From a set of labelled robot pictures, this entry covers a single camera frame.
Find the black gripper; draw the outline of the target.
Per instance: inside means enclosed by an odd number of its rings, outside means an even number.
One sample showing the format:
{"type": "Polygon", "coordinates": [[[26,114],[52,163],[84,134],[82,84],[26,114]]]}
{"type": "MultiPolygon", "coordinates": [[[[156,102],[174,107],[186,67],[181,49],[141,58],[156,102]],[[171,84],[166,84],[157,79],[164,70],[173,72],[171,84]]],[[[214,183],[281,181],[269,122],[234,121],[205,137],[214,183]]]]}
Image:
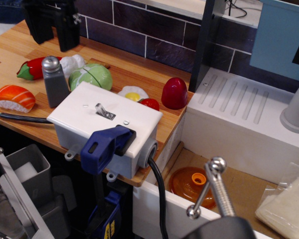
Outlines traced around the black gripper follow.
{"type": "Polygon", "coordinates": [[[54,26],[60,51],[66,52],[79,45],[81,18],[73,0],[23,0],[21,5],[36,43],[42,44],[54,38],[52,18],[46,10],[55,10],[54,26]]]}

